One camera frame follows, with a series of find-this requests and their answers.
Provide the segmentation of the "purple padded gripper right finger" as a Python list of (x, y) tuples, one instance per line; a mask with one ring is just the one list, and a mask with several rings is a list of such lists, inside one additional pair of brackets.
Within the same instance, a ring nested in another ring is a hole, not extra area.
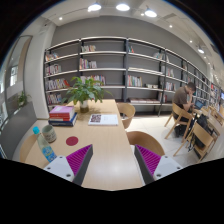
[(182, 169), (182, 166), (171, 157), (159, 156), (140, 145), (135, 145), (134, 155), (145, 184), (152, 183)]

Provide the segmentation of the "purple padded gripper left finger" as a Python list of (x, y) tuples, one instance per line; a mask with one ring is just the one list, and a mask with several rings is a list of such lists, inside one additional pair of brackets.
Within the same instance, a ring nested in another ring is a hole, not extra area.
[(87, 145), (68, 156), (59, 155), (44, 170), (81, 186), (93, 155), (93, 145)]

